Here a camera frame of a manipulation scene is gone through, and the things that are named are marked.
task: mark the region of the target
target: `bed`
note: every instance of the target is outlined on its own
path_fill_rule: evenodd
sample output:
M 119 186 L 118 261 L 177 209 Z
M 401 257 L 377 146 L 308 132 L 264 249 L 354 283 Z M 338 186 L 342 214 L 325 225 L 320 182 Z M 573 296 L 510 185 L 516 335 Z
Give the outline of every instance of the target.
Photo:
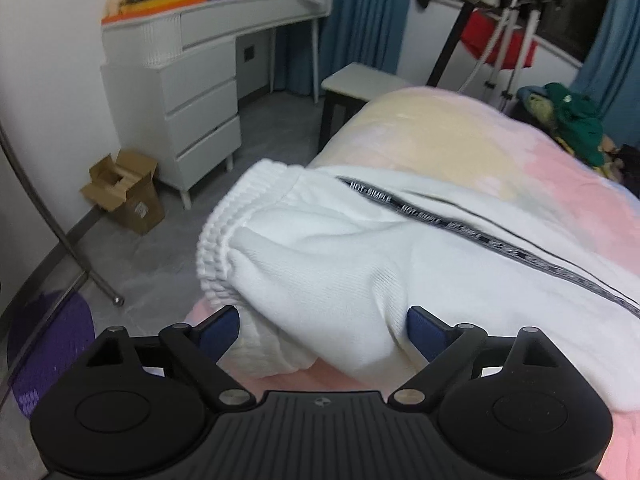
M 495 196 L 640 275 L 640 202 L 539 130 L 476 100 L 432 88 L 387 94 L 353 117 L 310 168 L 338 165 L 421 174 Z M 186 321 L 196 324 L 220 306 L 203 300 Z M 288 375 L 235 375 L 258 396 L 267 389 L 363 388 L 321 360 Z M 640 478 L 640 412 L 614 413 L 614 435 L 598 472 L 606 480 Z

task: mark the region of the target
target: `white dresser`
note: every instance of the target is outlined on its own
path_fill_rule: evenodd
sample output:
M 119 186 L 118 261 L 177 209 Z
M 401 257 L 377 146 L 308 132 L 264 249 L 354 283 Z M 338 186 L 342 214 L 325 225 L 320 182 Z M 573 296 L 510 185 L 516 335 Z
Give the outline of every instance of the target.
M 241 145 L 236 36 L 312 20 L 315 97 L 318 18 L 332 0 L 217 0 L 105 25 L 102 79 L 123 148 L 156 158 L 158 179 L 189 190 Z

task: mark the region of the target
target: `black stool leg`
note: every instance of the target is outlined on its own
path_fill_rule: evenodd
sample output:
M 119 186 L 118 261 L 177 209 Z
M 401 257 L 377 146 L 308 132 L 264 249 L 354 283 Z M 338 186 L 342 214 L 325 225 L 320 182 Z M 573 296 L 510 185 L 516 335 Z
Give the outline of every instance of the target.
M 364 107 L 364 102 L 359 101 L 356 102 L 354 104 L 351 104 L 350 106 L 346 107 L 346 110 L 344 111 L 344 124 L 346 124 L 347 122 L 351 121 L 351 118 L 357 114 L 360 110 L 363 109 Z
M 336 105 L 335 94 L 327 92 L 324 96 L 322 107 L 322 121 L 320 123 L 320 136 L 318 138 L 318 153 L 326 146 L 331 139 L 331 123 L 334 120 L 334 110 Z
M 474 2 L 465 0 L 465 3 L 462 5 L 462 9 L 460 9 L 460 13 L 456 18 L 453 27 L 451 27 L 449 37 L 447 38 L 447 41 L 440 51 L 438 60 L 433 66 L 433 70 L 431 71 L 431 75 L 429 76 L 429 80 L 427 81 L 427 86 L 433 86 L 434 88 L 438 86 L 440 78 L 442 77 L 442 74 L 444 74 L 444 70 L 449 64 L 449 59 L 451 59 L 451 56 L 453 56 L 453 51 L 456 49 L 456 45 L 460 41 L 460 37 L 462 37 L 462 32 L 465 30 L 466 24 L 468 23 L 469 18 L 471 17 L 471 14 L 474 12 L 475 8 L 476 4 Z

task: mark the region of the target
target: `purple mat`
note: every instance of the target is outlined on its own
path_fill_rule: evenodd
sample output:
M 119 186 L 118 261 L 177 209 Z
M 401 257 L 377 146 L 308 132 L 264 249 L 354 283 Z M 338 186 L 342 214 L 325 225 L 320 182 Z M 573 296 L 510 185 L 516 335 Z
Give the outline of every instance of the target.
M 18 311 L 7 341 L 9 366 L 38 320 L 61 293 L 58 290 L 46 296 L 42 294 Z M 94 340 L 94 320 L 89 305 L 75 293 L 60 308 L 15 378 L 15 400 L 26 417 L 31 416 L 42 396 Z

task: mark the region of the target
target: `metal rack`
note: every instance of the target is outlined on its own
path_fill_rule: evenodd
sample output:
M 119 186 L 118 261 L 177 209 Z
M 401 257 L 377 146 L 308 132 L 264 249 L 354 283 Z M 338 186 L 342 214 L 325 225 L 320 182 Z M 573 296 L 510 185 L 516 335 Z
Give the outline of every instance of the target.
M 56 235 L 56 238 L 58 238 L 60 244 L 65 248 L 66 252 L 76 261 L 81 269 L 81 272 L 73 279 L 73 281 L 65 289 L 62 295 L 54 302 L 53 305 L 51 305 L 44 316 L 39 320 L 30 336 L 28 336 L 28 338 L 20 348 L 20 351 L 18 352 L 18 355 L 15 357 L 11 366 L 9 366 L 7 374 L 0 382 L 1 409 L 9 394 L 9 391 L 11 390 L 14 379 L 17 373 L 22 368 L 22 365 L 24 364 L 26 358 L 30 354 L 40 336 L 44 333 L 50 323 L 55 319 L 56 315 L 60 311 L 60 308 L 65 304 L 66 300 L 73 292 L 78 290 L 88 280 L 93 280 L 98 288 L 103 291 L 103 293 L 107 295 L 107 297 L 110 298 L 111 301 L 113 301 L 113 304 L 115 306 L 122 306 L 124 304 L 124 298 L 119 293 L 117 293 L 100 274 L 95 272 L 94 268 L 91 266 L 91 263 L 84 257 L 83 254 L 79 253 L 78 250 L 76 250 L 76 248 L 73 247 L 71 242 L 68 240 L 65 232 L 62 230 L 62 227 L 60 227 L 60 224 L 58 224 L 56 219 L 51 214 L 51 211 L 49 211 L 45 203 L 42 201 L 42 198 L 33 187 L 33 184 L 29 180 L 29 177 L 25 173 L 24 168 L 15 155 L 14 149 L 12 148 L 4 127 L 2 126 L 2 121 L 0 121 L 0 148 L 2 148 L 2 151 L 6 155 L 6 158 L 9 161 L 9 165 L 11 166 L 12 170 L 14 170 L 15 176 L 20 182 L 24 191 L 27 193 L 27 196 L 31 200 L 31 203 L 33 203 L 42 219 L 47 223 L 51 231 L 53 231 L 53 234 Z

